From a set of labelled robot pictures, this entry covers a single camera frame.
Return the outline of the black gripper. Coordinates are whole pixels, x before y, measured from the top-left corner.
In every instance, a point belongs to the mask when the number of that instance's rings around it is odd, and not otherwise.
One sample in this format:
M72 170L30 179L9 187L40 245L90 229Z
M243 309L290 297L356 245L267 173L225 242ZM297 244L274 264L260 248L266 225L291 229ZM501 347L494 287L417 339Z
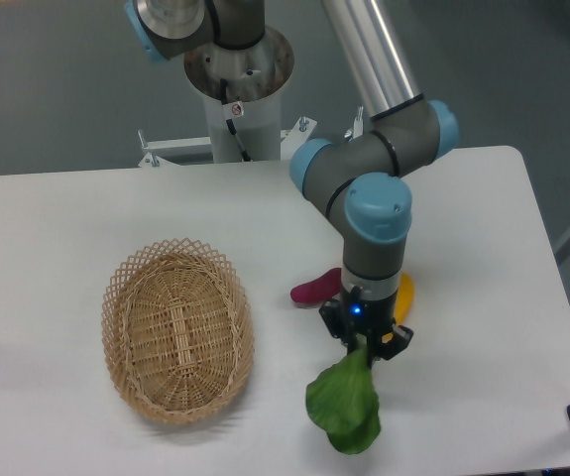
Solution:
M394 310L397 294L383 299L364 299L356 287L354 294L340 290L340 300L330 298L319 309L330 335L339 339L347 352L356 350L357 336L367 340L368 367L379 360L389 361L402 353L410 344L413 330L395 324Z

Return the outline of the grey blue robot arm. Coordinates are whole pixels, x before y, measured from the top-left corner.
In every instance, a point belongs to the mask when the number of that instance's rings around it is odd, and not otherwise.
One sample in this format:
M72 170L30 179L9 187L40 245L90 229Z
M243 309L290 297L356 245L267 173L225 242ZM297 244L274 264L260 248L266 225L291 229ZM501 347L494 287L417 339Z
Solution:
M404 177L454 149L459 128L426 100L379 1L327 1L324 11L355 78L370 131L337 144L313 139L292 155L290 178L343 239L340 282L321 303L330 334L370 361L389 360L412 331L394 317L411 194ZM152 59L182 58L202 97L217 163L278 160L280 96L293 70L287 39L261 1L129 1L129 21Z

